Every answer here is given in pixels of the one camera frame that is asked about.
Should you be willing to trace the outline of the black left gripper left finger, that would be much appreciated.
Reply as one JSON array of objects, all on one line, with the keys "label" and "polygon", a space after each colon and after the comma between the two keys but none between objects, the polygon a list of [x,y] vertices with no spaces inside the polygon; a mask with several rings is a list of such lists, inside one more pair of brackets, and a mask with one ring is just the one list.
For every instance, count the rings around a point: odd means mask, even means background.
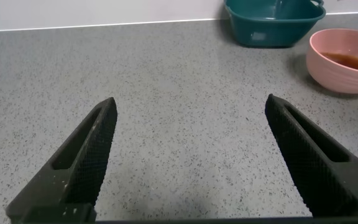
[{"label": "black left gripper left finger", "polygon": [[9,218],[95,218],[117,122],[98,103],[6,208]]}]

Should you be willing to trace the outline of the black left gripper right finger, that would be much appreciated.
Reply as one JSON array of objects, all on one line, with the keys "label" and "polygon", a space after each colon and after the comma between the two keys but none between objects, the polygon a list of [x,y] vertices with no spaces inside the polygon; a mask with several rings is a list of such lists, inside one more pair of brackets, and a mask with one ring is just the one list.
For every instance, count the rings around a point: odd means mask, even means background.
[{"label": "black left gripper right finger", "polygon": [[265,115],[310,212],[358,217],[358,157],[282,98],[270,94]]}]

